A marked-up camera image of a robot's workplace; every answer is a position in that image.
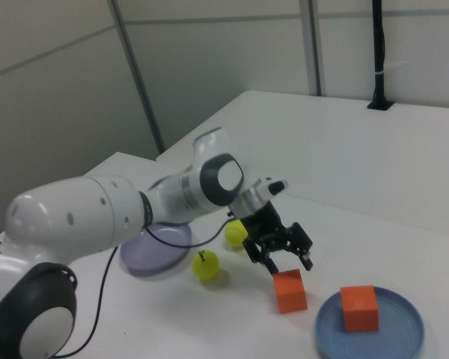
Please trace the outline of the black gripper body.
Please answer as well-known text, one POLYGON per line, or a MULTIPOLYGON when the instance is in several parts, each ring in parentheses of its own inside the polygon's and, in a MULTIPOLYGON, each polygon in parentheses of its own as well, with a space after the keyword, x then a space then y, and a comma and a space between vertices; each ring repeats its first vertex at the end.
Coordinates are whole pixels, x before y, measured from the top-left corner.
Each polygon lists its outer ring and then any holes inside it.
POLYGON ((281 223, 281 217, 271 201, 240 221, 248 233, 245 239, 248 242, 258 243, 264 240, 280 245, 286 242, 286 227, 281 223))

